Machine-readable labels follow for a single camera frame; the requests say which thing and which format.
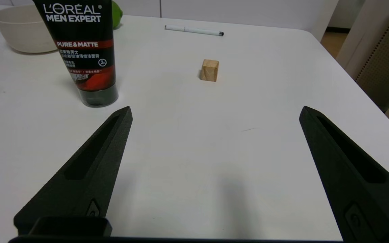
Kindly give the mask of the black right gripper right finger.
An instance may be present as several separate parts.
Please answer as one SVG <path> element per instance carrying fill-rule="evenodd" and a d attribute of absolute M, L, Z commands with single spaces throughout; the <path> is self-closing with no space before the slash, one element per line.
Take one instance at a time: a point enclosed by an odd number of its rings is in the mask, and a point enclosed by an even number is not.
<path fill-rule="evenodd" d="M 389 172 L 321 112 L 299 122 L 345 243 L 389 243 Z"/>

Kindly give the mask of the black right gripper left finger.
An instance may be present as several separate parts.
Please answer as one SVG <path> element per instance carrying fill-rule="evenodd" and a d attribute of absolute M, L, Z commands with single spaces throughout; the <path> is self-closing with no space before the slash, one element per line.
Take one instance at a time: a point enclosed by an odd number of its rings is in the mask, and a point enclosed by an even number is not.
<path fill-rule="evenodd" d="M 105 217 L 132 121 L 129 106 L 112 113 L 15 215 L 18 234 L 43 217 Z"/>

